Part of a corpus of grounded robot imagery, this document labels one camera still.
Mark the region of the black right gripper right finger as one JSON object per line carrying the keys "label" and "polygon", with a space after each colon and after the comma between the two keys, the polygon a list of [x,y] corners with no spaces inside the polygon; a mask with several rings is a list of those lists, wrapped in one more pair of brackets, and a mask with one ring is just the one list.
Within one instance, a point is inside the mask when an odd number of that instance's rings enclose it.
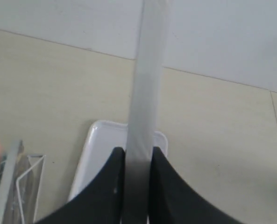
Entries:
{"label": "black right gripper right finger", "polygon": [[148,213],[150,224],[240,223],[194,191],[159,147],[153,148]]}

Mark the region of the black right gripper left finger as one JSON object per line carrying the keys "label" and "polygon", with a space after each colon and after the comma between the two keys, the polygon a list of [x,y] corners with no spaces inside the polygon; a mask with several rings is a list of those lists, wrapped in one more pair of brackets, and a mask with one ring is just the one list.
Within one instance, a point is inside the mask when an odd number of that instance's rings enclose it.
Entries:
{"label": "black right gripper left finger", "polygon": [[94,179],[71,201],[38,224],[119,224],[123,203],[125,152],[113,149]]}

